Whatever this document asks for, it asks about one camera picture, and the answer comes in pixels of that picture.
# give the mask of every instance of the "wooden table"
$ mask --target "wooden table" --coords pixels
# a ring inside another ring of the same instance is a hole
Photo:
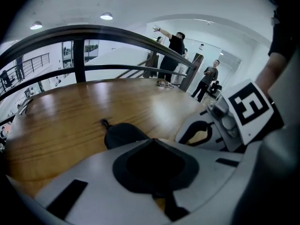
[[[71,166],[106,150],[105,128],[131,123],[152,138],[174,140],[186,117],[204,107],[157,79],[83,82],[34,96],[26,115],[16,116],[7,139],[7,175],[34,196]]]

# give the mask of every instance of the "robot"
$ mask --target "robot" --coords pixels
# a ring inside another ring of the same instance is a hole
[[[17,192],[44,224],[263,221],[271,216],[268,211],[285,209],[287,197],[275,193],[277,184],[284,189],[283,181],[299,168],[299,125],[261,134],[274,114],[247,80],[187,118],[176,142],[145,139],[111,146],[56,177],[35,200]],[[186,145],[198,131],[208,137]]]

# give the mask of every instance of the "railing post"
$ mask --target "railing post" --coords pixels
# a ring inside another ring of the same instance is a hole
[[[2,84],[3,90],[4,90],[4,92],[6,92],[6,90],[5,90],[5,86],[4,86],[4,84],[3,84],[2,77],[1,77],[0,79],[1,79],[1,84]]]
[[[197,70],[197,68],[187,70],[187,76],[182,80],[179,89],[183,90],[184,92],[188,90],[188,87],[191,84],[191,80],[195,77]]]
[[[150,52],[150,55],[149,55],[149,62],[145,64],[145,67],[147,67],[147,66],[152,67],[152,66],[153,66],[154,60],[155,60],[155,57],[156,57],[156,54],[157,54],[156,52]],[[129,77],[131,77],[131,76],[137,74],[138,72],[139,72],[139,71],[137,71],[137,72],[131,74]],[[151,73],[152,73],[152,72],[149,72],[149,71],[148,71],[148,72],[144,72],[143,77],[144,77],[144,78],[149,78],[149,77],[151,76]]]
[[[32,59],[30,59],[30,61],[31,61],[32,71],[34,72]]]
[[[84,71],[84,39],[74,40],[74,69],[76,82],[85,82],[85,71]]]

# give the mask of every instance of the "person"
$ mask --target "person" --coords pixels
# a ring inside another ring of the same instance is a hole
[[[163,41],[163,38],[162,37],[158,37],[156,39],[156,41],[158,43],[161,43]],[[151,51],[149,54],[148,54],[148,57],[147,59],[149,58],[152,58],[150,59],[149,61],[146,62],[145,64],[145,67],[150,67],[150,68],[157,68],[158,67],[158,57],[159,57],[159,54],[155,53],[155,57],[153,58],[154,52]],[[145,72],[145,74],[143,75],[144,78],[149,78],[149,77],[154,77],[154,76],[157,76],[157,72]]]
[[[30,90],[30,94],[35,95],[35,94],[38,94],[38,92],[35,89],[33,89],[33,87],[32,87]]]
[[[61,80],[58,77],[56,77],[55,86],[57,86],[58,84],[60,84],[60,82],[61,82]]]
[[[216,82],[214,82],[214,83],[212,84],[212,86],[211,86],[211,88],[210,88],[210,91],[211,91],[212,93],[215,93],[215,92],[219,89],[219,87],[222,87],[222,86],[220,86],[220,85],[219,85],[219,81],[216,80]]]
[[[268,98],[269,88],[287,67],[289,60],[296,50],[296,36],[294,32],[298,27],[293,27],[294,24],[290,23],[286,13],[288,11],[280,10],[279,7],[274,11],[273,40],[268,53],[269,60],[255,81]]]
[[[5,127],[2,127],[2,129],[1,129],[1,132],[0,132],[1,138],[6,138],[6,131],[4,129],[5,129]]]
[[[184,57],[185,59],[188,59],[188,49],[187,49],[187,48],[184,49],[183,57]],[[184,73],[187,72],[187,69],[188,69],[188,67],[187,67],[186,65],[180,63],[180,64],[176,67],[175,72],[184,74]],[[179,76],[179,75],[173,75],[173,76],[172,76],[172,83],[173,83],[173,84],[181,84],[182,80],[183,80],[183,76]]]
[[[219,60],[215,60],[213,62],[213,67],[207,67],[204,71],[204,78],[199,82],[198,87],[196,88],[195,92],[192,95],[192,98],[194,98],[196,96],[196,94],[199,92],[199,90],[201,89],[199,95],[198,95],[198,102],[201,102],[206,90],[208,89],[210,83],[212,81],[217,80],[218,78],[218,70],[217,70],[217,66],[219,66],[220,61]]]
[[[17,78],[19,79],[19,81],[22,81],[23,79],[25,79],[25,74],[24,74],[24,70],[23,70],[23,56],[21,56],[15,60],[15,66],[17,68],[17,70],[16,70]]]
[[[183,40],[185,35],[182,32],[178,32],[176,36],[172,35],[166,30],[162,30],[161,28],[153,28],[155,32],[161,32],[163,35],[167,36],[170,40],[169,48],[174,50],[175,52],[182,55],[184,53],[184,43]],[[160,69],[174,71],[178,66],[178,62],[174,59],[171,59],[165,56],[160,64]],[[166,73],[158,73],[158,78],[166,79],[168,82],[171,82],[172,74]]]
[[[12,82],[15,80],[14,78],[12,80],[10,80],[10,78],[8,77],[8,73],[6,70],[3,70],[2,74],[0,75],[0,78],[5,82],[5,87],[12,87]]]

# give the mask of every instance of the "white ceiling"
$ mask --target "white ceiling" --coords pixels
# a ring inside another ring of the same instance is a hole
[[[238,26],[251,37],[268,42],[272,9],[267,0],[30,0],[16,15],[5,40],[22,39],[41,31],[29,29],[36,20],[43,23],[43,30],[70,23],[126,29],[138,23],[163,20],[163,16],[201,18],[211,15],[220,23]],[[111,12],[114,19],[101,20],[104,12]]]
[[[234,42],[234,40],[239,40],[250,45],[252,48],[257,45],[257,41],[255,39],[251,38],[240,30],[216,22],[207,22],[195,19],[174,19],[168,20],[168,23],[172,24],[176,31],[199,31],[203,33],[210,33],[218,37],[227,38],[232,42]]]

